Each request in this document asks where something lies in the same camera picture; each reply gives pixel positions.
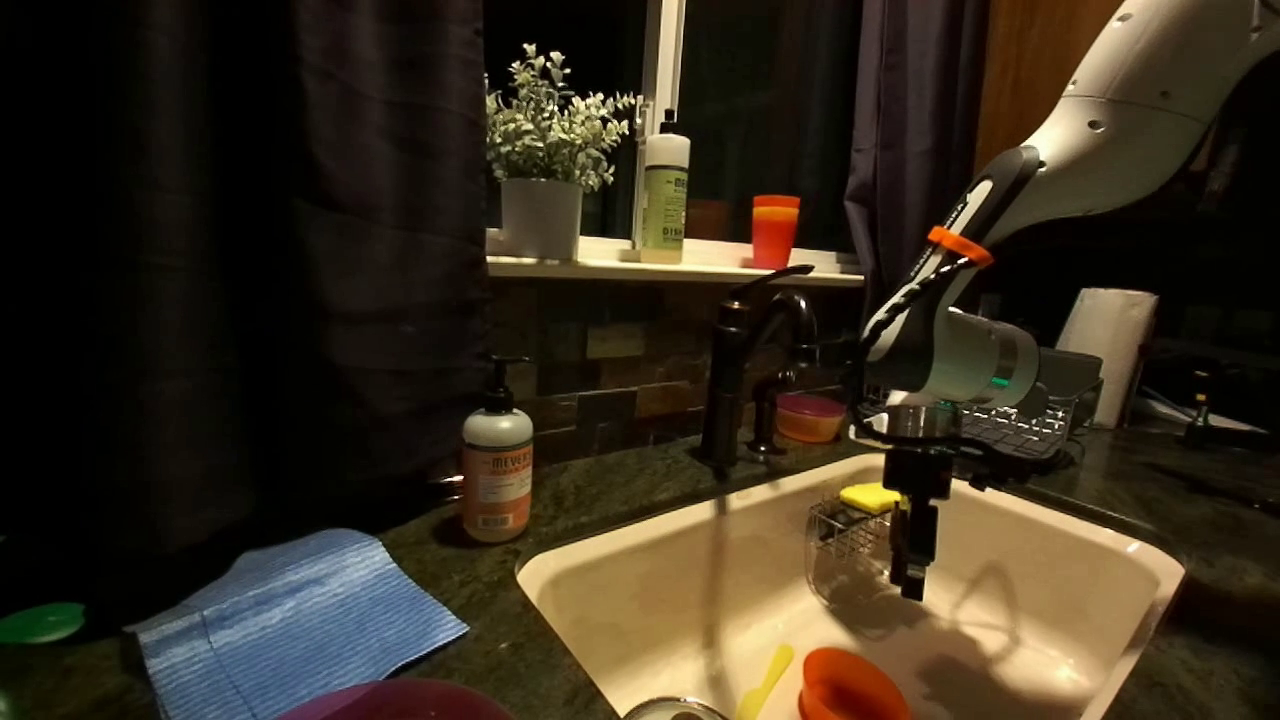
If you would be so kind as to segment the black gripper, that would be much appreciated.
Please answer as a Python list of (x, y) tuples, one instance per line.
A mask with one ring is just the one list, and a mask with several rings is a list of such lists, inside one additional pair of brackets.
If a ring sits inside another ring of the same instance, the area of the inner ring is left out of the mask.
[[(937, 559), (939, 509), (948, 496), (957, 460), (957, 409), (951, 406), (897, 406), (887, 414), (884, 483), (904, 496), (887, 531), (887, 580), (900, 596), (925, 596), (928, 569)], [(918, 544), (918, 591), (910, 576), (910, 511)]]

